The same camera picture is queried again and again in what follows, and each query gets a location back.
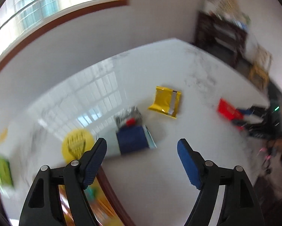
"green packet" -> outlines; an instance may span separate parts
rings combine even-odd
[[[12,177],[9,161],[0,157],[0,186],[12,186]]]

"yellow packet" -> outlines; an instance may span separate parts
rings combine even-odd
[[[167,87],[156,87],[156,97],[148,109],[176,118],[181,92]]]

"orange object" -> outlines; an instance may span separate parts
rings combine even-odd
[[[223,98],[219,100],[217,111],[230,121],[233,119],[243,119],[243,114],[241,114],[233,105]]]

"table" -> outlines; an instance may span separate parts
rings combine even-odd
[[[156,86],[182,92],[177,119],[147,109]],[[42,165],[65,165],[61,142],[66,133],[84,127],[100,137],[114,128],[114,114],[137,105],[157,149],[105,159],[102,167],[137,226],[184,225],[199,191],[190,184],[177,155],[180,138],[186,138],[204,159],[227,168],[241,165],[251,182],[257,177],[247,138],[216,112],[221,97],[242,108],[269,105],[235,70],[177,39],[129,50],[69,77],[8,126],[0,145],[0,154],[10,161],[15,186],[1,195],[8,217],[19,219]],[[223,192],[220,188],[210,225],[216,225]]]

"yellow lid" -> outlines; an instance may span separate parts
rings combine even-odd
[[[62,154],[66,163],[79,160],[83,153],[95,144],[92,134],[85,129],[75,129],[69,132],[62,143]]]

